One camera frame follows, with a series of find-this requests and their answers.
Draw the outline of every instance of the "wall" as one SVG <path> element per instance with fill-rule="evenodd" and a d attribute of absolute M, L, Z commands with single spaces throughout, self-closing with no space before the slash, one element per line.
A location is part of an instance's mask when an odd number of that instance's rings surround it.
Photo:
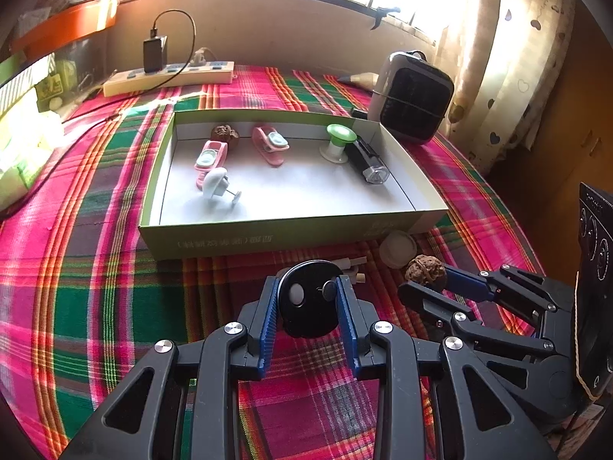
<path fill-rule="evenodd" d="M 579 183 L 613 192 L 613 49 L 577 2 L 560 77 L 531 152 L 518 148 L 488 180 L 524 228 L 550 276 L 574 284 Z"/>
<path fill-rule="evenodd" d="M 220 60 L 237 64 L 301 69 L 346 75 L 378 73 L 387 56 L 420 49 L 430 59 L 431 44 L 386 22 L 316 0 L 133 0 L 122 3 L 110 31 L 108 69 L 142 67 L 142 42 L 162 10 L 189 12 L 197 29 L 196 48 L 207 46 Z M 184 62 L 191 47 L 185 16 L 158 20 L 169 36 L 169 61 Z"/>

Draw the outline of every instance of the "curtain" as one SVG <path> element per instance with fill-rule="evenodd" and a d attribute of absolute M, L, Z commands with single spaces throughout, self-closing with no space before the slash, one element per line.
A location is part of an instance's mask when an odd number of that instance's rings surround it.
<path fill-rule="evenodd" d="M 575 0 L 457 0 L 434 65 L 456 90 L 439 130 L 487 174 L 531 148 L 562 67 Z"/>

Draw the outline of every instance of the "white power strip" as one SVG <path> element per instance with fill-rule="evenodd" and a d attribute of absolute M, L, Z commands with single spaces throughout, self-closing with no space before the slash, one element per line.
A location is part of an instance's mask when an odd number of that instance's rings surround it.
<path fill-rule="evenodd" d="M 170 64 L 158 72 L 146 73 L 143 69 L 118 72 L 104 83 L 105 97 L 121 93 L 148 90 L 177 74 L 183 64 Z M 167 86 L 183 86 L 186 84 L 230 84 L 234 77 L 234 62 L 207 62 L 204 66 L 188 66 L 185 70 L 167 82 Z"/>

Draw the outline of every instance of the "plaid tablecloth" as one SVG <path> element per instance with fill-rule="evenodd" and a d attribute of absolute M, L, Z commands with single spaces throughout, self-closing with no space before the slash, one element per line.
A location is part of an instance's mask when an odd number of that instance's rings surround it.
<path fill-rule="evenodd" d="M 156 263 L 137 229 L 173 109 L 348 115 L 352 105 L 365 108 L 369 101 L 330 76 L 260 67 L 238 67 L 229 85 L 169 88 L 127 100 L 112 108 L 126 112 L 121 121 L 93 128 L 29 205 L 2 224 L 0 391 L 47 458 L 59 456 L 157 340 L 206 337 L 259 297 L 267 275 L 300 261 L 367 256 L 358 297 L 372 301 L 382 319 L 427 336 L 419 316 L 399 302 L 402 273 L 383 265 L 376 241 Z M 108 111 L 82 119 L 74 132 Z M 406 148 L 449 206 L 436 228 L 416 237 L 422 252 L 471 271 L 503 262 L 539 270 L 507 208 L 445 139 Z M 470 306 L 486 325 L 527 330 L 495 305 Z M 431 425 L 426 381 L 422 387 Z M 376 402 L 376 383 L 356 382 L 347 370 L 338 332 L 317 340 L 279 333 L 268 377 L 240 386 L 243 457 L 371 458 Z M 428 441 L 431 448 L 431 430 Z"/>

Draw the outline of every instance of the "pink plastic object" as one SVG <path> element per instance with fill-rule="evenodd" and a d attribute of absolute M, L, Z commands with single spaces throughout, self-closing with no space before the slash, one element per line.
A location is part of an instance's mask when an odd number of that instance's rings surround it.
<path fill-rule="evenodd" d="M 212 152 L 207 151 L 216 151 L 215 159 L 210 164 L 202 164 L 202 159 L 205 159 L 206 155 L 212 154 Z M 198 172 L 198 177 L 195 180 L 195 185 L 198 187 L 198 190 L 202 190 L 202 182 L 204 181 L 204 177 L 207 173 L 216 167 L 221 167 L 226 162 L 226 156 L 228 155 L 228 144 L 224 141 L 215 141 L 215 140 L 207 140 L 202 148 L 202 152 L 200 152 L 200 156 L 196 160 L 194 164 L 194 169 Z"/>
<path fill-rule="evenodd" d="M 276 129 L 266 125 L 256 126 L 251 132 L 251 139 L 267 163 L 275 167 L 283 164 L 280 152 L 289 149 L 289 145 Z"/>

